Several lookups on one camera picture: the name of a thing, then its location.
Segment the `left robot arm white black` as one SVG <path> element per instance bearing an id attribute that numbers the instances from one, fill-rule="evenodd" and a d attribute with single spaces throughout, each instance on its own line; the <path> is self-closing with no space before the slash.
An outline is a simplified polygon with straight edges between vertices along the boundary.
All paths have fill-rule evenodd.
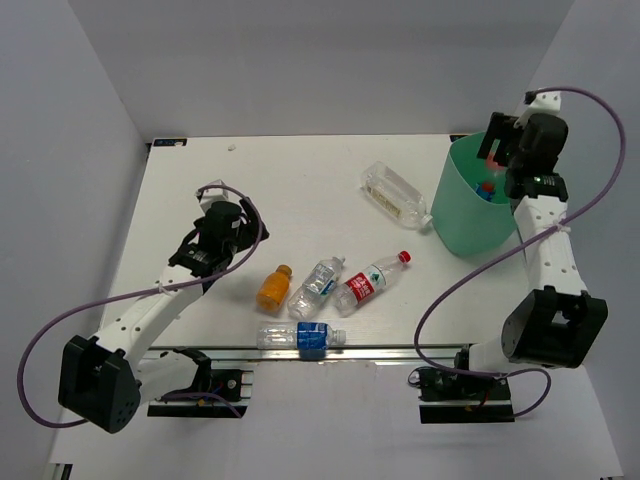
<path id="1" fill-rule="evenodd" d="M 223 276 L 238 267 L 268 232 L 252 202 L 216 200 L 169 258 L 154 288 L 110 325 L 64 347 L 58 401 L 108 433 L 121 431 L 137 409 L 154 400 L 215 398 L 211 361 L 201 351 L 175 347 L 155 360 L 144 356 L 173 321 Z"/>

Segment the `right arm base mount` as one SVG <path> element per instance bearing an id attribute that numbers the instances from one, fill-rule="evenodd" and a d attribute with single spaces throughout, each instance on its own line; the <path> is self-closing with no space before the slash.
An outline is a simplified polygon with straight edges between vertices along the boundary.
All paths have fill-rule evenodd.
<path id="1" fill-rule="evenodd" d="M 427 425 L 514 422 L 511 391 L 504 379 L 414 369 L 408 384 L 419 392 L 420 422 Z"/>

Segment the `clear bottle red white label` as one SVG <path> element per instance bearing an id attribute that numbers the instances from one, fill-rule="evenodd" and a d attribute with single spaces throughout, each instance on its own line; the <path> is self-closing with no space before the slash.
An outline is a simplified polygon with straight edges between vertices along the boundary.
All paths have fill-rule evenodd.
<path id="1" fill-rule="evenodd" d="M 361 304 L 395 285 L 410 261 L 407 251 L 374 261 L 336 288 L 334 306 L 342 316 L 350 315 Z"/>

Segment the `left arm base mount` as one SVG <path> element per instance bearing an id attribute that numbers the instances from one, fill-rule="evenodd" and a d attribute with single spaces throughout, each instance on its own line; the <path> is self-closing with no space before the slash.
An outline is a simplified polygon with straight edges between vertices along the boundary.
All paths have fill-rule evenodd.
<path id="1" fill-rule="evenodd" d="M 239 361 L 210 358 L 191 347 L 148 351 L 134 368 L 149 417 L 241 418 L 252 395 L 254 372 Z"/>

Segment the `small clear bottle red label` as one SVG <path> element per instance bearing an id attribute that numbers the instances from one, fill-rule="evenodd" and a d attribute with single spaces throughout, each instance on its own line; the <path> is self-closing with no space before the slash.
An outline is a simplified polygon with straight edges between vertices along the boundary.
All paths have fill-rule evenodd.
<path id="1" fill-rule="evenodd" d="M 501 166 L 495 159 L 498 147 L 500 143 L 498 140 L 495 140 L 489 150 L 487 158 L 485 160 L 485 166 L 492 177 L 500 177 L 504 174 L 505 168 Z"/>

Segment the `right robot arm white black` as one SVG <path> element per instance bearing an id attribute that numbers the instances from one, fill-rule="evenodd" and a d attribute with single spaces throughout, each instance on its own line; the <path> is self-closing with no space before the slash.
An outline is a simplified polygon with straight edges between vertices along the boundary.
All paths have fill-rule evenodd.
<path id="1" fill-rule="evenodd" d="M 566 122 L 549 113 L 491 116 L 478 155 L 506 169 L 504 191 L 525 247 L 529 292 L 498 337 L 459 354 L 451 384 L 463 398 L 486 389 L 486 372 L 580 366 L 608 317 L 605 300 L 591 296 L 580 276 L 562 223 L 568 190 L 555 166 L 567 137 Z"/>

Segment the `clear bottle blue green label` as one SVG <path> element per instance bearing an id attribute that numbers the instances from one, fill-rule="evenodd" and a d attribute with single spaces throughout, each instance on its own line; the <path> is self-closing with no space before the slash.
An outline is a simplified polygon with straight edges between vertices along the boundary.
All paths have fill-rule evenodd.
<path id="1" fill-rule="evenodd" d="M 344 257 L 320 260 L 289 299 L 289 316 L 296 321 L 310 321 L 336 288 L 344 263 Z"/>

